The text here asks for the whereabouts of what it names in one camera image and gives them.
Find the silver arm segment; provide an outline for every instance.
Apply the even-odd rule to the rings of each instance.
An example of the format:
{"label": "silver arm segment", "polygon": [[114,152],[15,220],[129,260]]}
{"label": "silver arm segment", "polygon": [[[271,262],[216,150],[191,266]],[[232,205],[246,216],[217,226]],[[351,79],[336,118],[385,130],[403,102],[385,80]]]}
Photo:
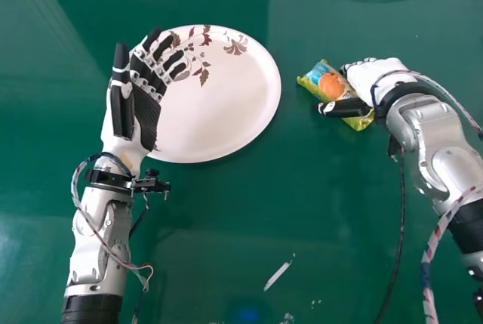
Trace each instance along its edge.
{"label": "silver arm segment", "polygon": [[[122,174],[108,159],[97,160],[99,171]],[[132,223],[131,190],[107,184],[85,188],[81,207],[112,252],[131,261],[129,232]],[[79,210],[72,222],[75,248],[70,258],[64,293],[63,322],[69,324],[116,324],[122,307],[128,269],[108,255]]]}
{"label": "silver arm segment", "polygon": [[[96,187],[87,187],[82,196],[83,209],[93,218],[99,234],[111,249],[130,261],[129,230],[132,198]],[[75,248],[65,296],[86,294],[124,295],[128,270],[117,264],[100,244],[85,219],[77,211],[72,223]]]}
{"label": "silver arm segment", "polygon": [[[386,126],[407,152],[413,152],[408,158],[417,167],[414,172],[416,186],[433,201],[438,216],[444,214],[465,190],[483,183],[483,159],[466,142],[457,113],[437,97],[425,94],[401,97],[387,113]],[[481,220],[483,216],[478,214],[483,214],[482,199],[483,190],[476,190],[460,210],[473,204],[468,207],[469,213],[475,212],[477,217],[471,220]],[[469,274],[483,280],[483,232],[474,230],[471,224],[467,227],[468,232],[464,227],[451,230],[451,225],[450,230],[463,253],[463,263]]]}

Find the robotic hand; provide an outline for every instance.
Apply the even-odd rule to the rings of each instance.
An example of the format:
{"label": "robotic hand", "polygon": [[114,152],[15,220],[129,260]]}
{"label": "robotic hand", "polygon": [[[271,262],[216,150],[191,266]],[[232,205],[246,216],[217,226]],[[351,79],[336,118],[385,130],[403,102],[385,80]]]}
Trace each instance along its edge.
{"label": "robotic hand", "polygon": [[186,68],[183,51],[171,47],[173,37],[159,41],[160,34],[160,29],[153,30],[131,56],[124,43],[116,45],[101,132],[103,152],[95,156],[94,169],[86,175],[89,187],[81,202],[77,179],[88,161],[80,164],[72,179],[78,210],[72,223],[75,248],[64,294],[64,323],[117,323],[128,271],[152,269],[131,264],[133,196],[166,194],[171,188],[153,170],[139,179],[140,165],[155,149],[159,103],[167,86]]}
{"label": "robotic hand", "polygon": [[[463,254],[468,273],[483,281],[483,160],[466,142],[454,108],[440,96],[453,101],[480,137],[481,128],[445,89],[408,70],[397,58],[368,58],[344,65],[341,73],[356,90],[359,103],[373,106],[377,121],[385,123],[392,139],[413,153],[409,158],[416,167],[416,186],[433,201],[440,217],[421,264],[426,322],[437,323],[429,263],[446,227]],[[338,103],[331,108],[327,105],[325,115],[337,113]],[[482,298],[480,289],[474,302],[483,319]]]}

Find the paper plate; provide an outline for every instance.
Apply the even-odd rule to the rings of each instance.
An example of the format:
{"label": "paper plate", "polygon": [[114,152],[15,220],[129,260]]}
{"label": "paper plate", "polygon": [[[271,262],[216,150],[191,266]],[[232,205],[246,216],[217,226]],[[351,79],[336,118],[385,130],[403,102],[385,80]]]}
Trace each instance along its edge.
{"label": "paper plate", "polygon": [[221,26],[178,27],[160,40],[169,33],[176,49],[184,49],[188,68],[161,101],[156,150],[149,156],[206,162],[250,143],[280,101],[280,74],[270,53],[244,33]]}

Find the green table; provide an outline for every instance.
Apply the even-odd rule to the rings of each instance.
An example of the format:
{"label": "green table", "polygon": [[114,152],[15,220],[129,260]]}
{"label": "green table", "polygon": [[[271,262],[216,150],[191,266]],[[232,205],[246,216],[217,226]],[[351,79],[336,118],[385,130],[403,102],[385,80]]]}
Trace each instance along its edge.
{"label": "green table", "polygon": [[[131,243],[134,261],[156,270],[140,323],[278,324],[286,313],[298,324],[374,321],[395,260],[398,169],[381,127],[356,133],[313,112],[314,98],[295,78],[317,60],[399,57],[483,121],[483,0],[0,1],[4,324],[60,320],[74,244],[69,181],[101,148],[118,40],[133,45],[153,26],[229,26],[264,44],[282,77],[278,112],[249,146],[204,164],[145,161],[174,190],[167,203],[152,201]],[[410,185],[387,323],[423,322],[419,262],[435,221]],[[441,323],[478,322],[477,285],[449,235],[432,277]],[[139,293],[130,275],[122,323]]]}

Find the yellow packet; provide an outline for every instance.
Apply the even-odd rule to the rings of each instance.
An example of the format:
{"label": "yellow packet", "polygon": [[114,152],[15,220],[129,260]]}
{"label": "yellow packet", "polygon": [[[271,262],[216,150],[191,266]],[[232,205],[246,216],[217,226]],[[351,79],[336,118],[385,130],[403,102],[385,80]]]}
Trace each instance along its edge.
{"label": "yellow packet", "polygon": [[[303,77],[297,77],[297,82],[323,103],[357,97],[356,92],[347,80],[335,68],[329,65],[326,60],[318,62]],[[342,120],[356,131],[364,130],[374,120],[374,109],[371,109],[366,116],[342,118]]]}

